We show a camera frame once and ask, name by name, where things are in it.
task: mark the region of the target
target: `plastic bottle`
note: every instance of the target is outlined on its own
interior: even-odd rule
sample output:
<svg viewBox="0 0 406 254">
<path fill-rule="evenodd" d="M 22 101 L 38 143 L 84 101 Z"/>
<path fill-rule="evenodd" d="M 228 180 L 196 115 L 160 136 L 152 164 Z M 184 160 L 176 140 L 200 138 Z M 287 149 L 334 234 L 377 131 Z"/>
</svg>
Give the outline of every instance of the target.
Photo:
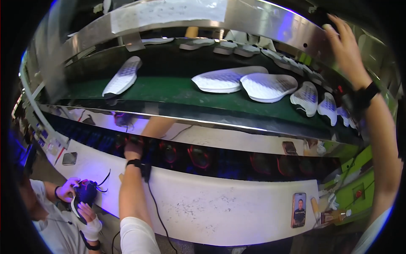
<svg viewBox="0 0 406 254">
<path fill-rule="evenodd" d="M 348 216 L 351 216 L 351 209 L 347 211 L 343 209 L 325 211 L 321 214 L 321 225 L 342 222 Z"/>
</svg>

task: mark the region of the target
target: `person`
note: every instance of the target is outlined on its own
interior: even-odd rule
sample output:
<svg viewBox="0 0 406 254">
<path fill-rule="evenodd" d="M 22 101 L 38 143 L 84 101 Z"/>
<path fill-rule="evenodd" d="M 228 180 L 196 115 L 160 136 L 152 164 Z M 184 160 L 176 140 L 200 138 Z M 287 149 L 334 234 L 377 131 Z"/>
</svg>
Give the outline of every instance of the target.
<svg viewBox="0 0 406 254">
<path fill-rule="evenodd" d="M 49 249 L 57 254 L 102 254 L 101 250 L 89 250 L 87 244 L 99 246 L 98 234 L 102 224 L 88 204 L 79 204 L 78 212 L 84 217 L 87 225 L 79 221 L 72 212 L 60 211 L 55 203 L 62 200 L 71 202 L 75 195 L 73 186 L 79 186 L 79 178 L 69 178 L 63 186 L 50 182 L 29 179 L 22 174 L 19 191 L 32 223 L 38 230 Z"/>
<path fill-rule="evenodd" d="M 303 209 L 303 200 L 299 199 L 298 208 L 293 215 L 293 224 L 303 224 L 305 221 L 305 210 Z"/>
<path fill-rule="evenodd" d="M 337 16 L 328 14 L 328 17 L 337 26 L 338 33 L 329 24 L 325 24 L 323 29 L 339 68 L 352 83 L 354 90 L 367 88 L 372 79 L 364 68 L 350 26 Z M 352 254 L 365 253 L 385 224 L 399 189 L 403 168 L 397 150 L 395 122 L 379 93 L 371 99 L 364 116 L 371 142 L 375 191 L 367 229 Z"/>
<path fill-rule="evenodd" d="M 250 35 L 248 33 L 230 30 L 228 31 L 226 37 L 224 37 L 224 40 L 227 41 L 231 40 L 237 43 L 244 43 L 249 45 L 257 45 L 259 47 L 267 48 L 269 50 L 276 52 L 273 41 L 269 38 L 265 38 L 262 36 Z"/>
<path fill-rule="evenodd" d="M 368 87 L 372 80 L 363 66 L 351 28 L 338 17 L 328 16 L 339 31 L 338 34 L 328 24 L 323 26 L 339 67 L 352 83 L 354 90 Z M 375 192 L 367 229 L 352 254 L 365 253 L 383 227 L 399 189 L 403 166 L 398 158 L 395 123 L 380 94 L 371 99 L 370 106 L 365 110 L 365 120 L 373 155 Z M 140 159 L 142 148 L 128 143 L 124 155 L 128 161 Z M 132 164 L 126 166 L 120 188 L 119 216 L 123 254 L 160 253 L 151 228 L 141 171 Z"/>
</svg>

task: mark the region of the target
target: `concrete floor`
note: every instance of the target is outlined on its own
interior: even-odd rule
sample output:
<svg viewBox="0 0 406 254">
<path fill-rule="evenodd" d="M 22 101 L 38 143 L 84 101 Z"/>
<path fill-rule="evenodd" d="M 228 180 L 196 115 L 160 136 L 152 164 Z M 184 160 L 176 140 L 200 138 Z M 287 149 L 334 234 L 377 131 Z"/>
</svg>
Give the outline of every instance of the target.
<svg viewBox="0 0 406 254">
<path fill-rule="evenodd" d="M 30 178 L 35 180 L 53 182 L 57 185 L 63 185 L 66 181 L 66 179 L 54 169 L 46 157 L 40 154 L 37 154 L 32 171 L 33 172 Z M 103 228 L 99 236 L 102 252 L 111 254 L 113 237 L 120 230 L 119 219 L 105 212 L 96 205 L 93 206 L 93 209 L 98 215 L 99 219 L 103 222 Z M 293 239 L 290 253 L 336 253 L 335 248 L 337 248 L 338 245 L 342 245 L 343 241 L 346 241 L 348 237 L 351 239 L 356 239 L 356 237 L 360 236 L 360 234 L 357 234 L 357 236 L 354 236 L 354 234 L 357 232 L 362 232 L 365 229 L 366 222 L 367 220 L 362 220 L 348 223 L 343 226 L 329 226 L 323 229 L 312 230 L 304 234 L 297 235 Z M 162 254 L 175 253 L 165 236 L 158 234 L 155 236 Z M 178 250 L 179 254 L 194 254 L 193 243 L 180 241 L 177 239 L 171 239 L 171 242 Z M 119 253 L 121 253 L 120 235 L 116 237 L 113 245 L 113 254 Z"/>
</svg>

